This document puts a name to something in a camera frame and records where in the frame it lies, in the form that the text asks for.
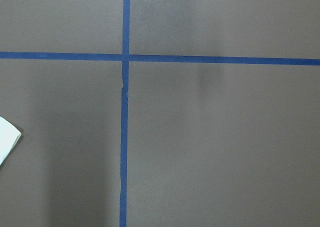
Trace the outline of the cream long-sleeve cat shirt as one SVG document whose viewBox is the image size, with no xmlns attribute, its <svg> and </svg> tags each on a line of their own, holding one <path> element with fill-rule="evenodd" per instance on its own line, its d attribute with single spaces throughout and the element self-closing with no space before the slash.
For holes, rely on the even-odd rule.
<svg viewBox="0 0 320 227">
<path fill-rule="evenodd" d="M 5 161 L 15 147 L 22 133 L 5 118 L 0 117 L 0 164 Z"/>
</svg>

